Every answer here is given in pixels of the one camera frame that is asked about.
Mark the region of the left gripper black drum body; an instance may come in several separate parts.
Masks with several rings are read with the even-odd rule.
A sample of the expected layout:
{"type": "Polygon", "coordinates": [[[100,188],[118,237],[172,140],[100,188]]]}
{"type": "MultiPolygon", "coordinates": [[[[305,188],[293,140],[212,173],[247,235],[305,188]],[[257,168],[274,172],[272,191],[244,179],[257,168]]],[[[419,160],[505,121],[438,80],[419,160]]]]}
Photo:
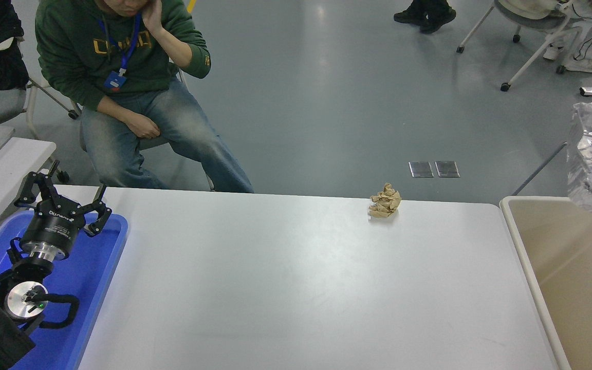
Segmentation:
{"type": "Polygon", "coordinates": [[[84,227],[84,215],[72,214],[80,204],[66,197],[59,197],[55,205],[51,199],[40,201],[30,221],[20,247],[30,253],[37,245],[57,247],[61,253],[70,253],[76,242],[79,229],[84,227]]]}

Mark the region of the person's right hand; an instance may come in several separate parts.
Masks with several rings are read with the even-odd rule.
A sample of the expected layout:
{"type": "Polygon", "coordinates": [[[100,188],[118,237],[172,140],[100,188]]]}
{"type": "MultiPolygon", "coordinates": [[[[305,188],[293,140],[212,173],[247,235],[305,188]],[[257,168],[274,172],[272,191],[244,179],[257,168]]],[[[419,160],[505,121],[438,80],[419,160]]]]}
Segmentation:
{"type": "Polygon", "coordinates": [[[150,140],[157,138],[161,134],[157,124],[142,114],[124,112],[121,120],[132,133],[141,139],[150,140]]]}

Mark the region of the person's left hand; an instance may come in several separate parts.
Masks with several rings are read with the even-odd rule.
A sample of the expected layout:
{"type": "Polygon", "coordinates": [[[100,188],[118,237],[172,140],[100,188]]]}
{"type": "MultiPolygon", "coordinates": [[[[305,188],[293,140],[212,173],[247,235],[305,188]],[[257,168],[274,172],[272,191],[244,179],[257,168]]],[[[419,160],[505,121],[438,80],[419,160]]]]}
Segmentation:
{"type": "Polygon", "coordinates": [[[146,1],[141,9],[141,16],[145,27],[150,33],[162,30],[162,1],[146,1]]]}

